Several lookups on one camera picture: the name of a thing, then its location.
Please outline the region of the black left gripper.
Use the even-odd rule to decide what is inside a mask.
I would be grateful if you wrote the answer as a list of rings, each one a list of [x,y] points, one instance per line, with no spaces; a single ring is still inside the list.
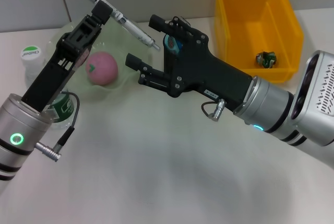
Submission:
[[[106,24],[111,13],[109,5],[98,1],[91,15],[86,15],[72,32],[64,34],[57,42],[54,54],[21,101],[38,112],[43,111],[87,59],[102,25]]]

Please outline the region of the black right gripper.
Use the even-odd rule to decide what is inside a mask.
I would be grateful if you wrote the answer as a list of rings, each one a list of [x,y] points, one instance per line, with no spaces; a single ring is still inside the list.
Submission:
[[[194,35],[190,24],[178,16],[166,21],[152,15],[149,27],[166,34],[163,38],[164,72],[128,53],[125,65],[140,72],[140,85],[166,92],[173,98],[183,92],[196,91],[215,102],[223,99],[230,111],[243,103],[252,77],[212,55],[207,35],[198,30]]]

